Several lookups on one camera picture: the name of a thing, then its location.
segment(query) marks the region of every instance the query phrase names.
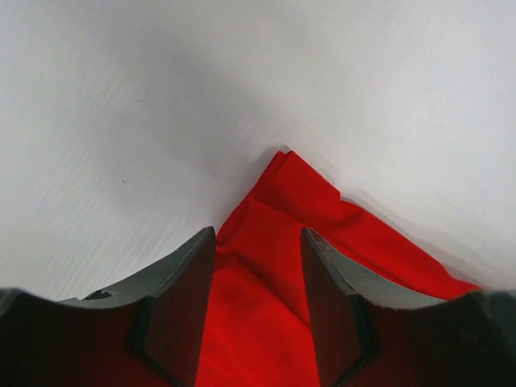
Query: red cloth corner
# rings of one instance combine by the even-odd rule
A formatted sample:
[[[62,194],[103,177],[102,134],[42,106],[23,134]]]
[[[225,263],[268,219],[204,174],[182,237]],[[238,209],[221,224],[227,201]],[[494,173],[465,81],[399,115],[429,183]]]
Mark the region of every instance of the red cloth corner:
[[[340,192],[296,153],[278,152],[217,236],[198,387],[316,387],[300,235],[320,235],[410,289],[451,299],[477,289]]]

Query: white surface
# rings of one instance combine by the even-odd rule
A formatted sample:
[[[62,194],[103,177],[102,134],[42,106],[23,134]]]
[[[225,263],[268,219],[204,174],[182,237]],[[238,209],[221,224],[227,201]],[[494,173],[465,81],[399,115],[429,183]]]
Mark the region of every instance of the white surface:
[[[0,286],[125,277],[219,226],[285,147],[454,270],[516,286],[516,2],[0,9]]]

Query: black object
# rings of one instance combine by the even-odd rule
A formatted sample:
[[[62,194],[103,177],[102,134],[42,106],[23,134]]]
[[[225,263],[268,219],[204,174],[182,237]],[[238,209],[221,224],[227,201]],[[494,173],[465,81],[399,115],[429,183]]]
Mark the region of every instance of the black object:
[[[194,387],[213,228],[84,300],[0,290],[0,386]]]
[[[321,387],[516,386],[516,292],[428,297],[307,229],[302,264]]]
[[[206,228],[84,300],[0,290],[0,387],[194,387],[214,254]],[[515,292],[428,297],[311,230],[302,264],[321,387],[516,386]]]

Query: red fabric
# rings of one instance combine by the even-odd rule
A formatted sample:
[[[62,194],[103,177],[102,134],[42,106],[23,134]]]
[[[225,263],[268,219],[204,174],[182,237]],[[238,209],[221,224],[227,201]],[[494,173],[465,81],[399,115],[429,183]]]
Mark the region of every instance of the red fabric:
[[[303,227],[418,292],[450,299],[476,289],[366,210],[342,202],[294,152],[279,152],[218,233],[198,387],[318,386]]]

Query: curved edge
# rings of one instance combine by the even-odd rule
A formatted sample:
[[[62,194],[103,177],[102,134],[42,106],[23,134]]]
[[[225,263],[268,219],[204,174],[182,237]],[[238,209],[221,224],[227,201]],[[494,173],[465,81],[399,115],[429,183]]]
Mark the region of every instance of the curved edge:
[[[367,305],[340,277],[311,235],[301,238],[310,329],[322,387],[340,385],[377,352]]]
[[[516,365],[516,290],[474,292],[474,296],[474,301],[489,320],[497,341],[512,365]]]
[[[421,309],[445,302],[395,284],[351,260],[316,231],[305,228],[302,237],[316,251],[335,283],[344,291],[359,294],[374,305],[390,309]]]
[[[91,293],[83,300],[70,298],[61,302],[54,302],[22,289],[0,289],[0,298],[11,299],[10,302],[13,302],[20,294],[26,294],[33,301],[82,309],[108,309],[126,306],[140,301],[149,295],[156,295],[162,289],[166,289],[170,281],[174,281],[174,278],[181,275],[197,250],[208,239],[214,239],[214,237],[214,228],[205,227],[168,256],[119,282]],[[3,305],[7,301],[2,299],[0,301],[2,301],[2,304],[0,304],[1,317],[4,310]]]
[[[176,387],[195,385],[215,246],[213,229],[207,230],[167,281],[145,298],[135,319],[130,347]]]
[[[10,309],[10,307],[16,302],[16,299],[24,294],[20,289],[0,289],[0,318]]]

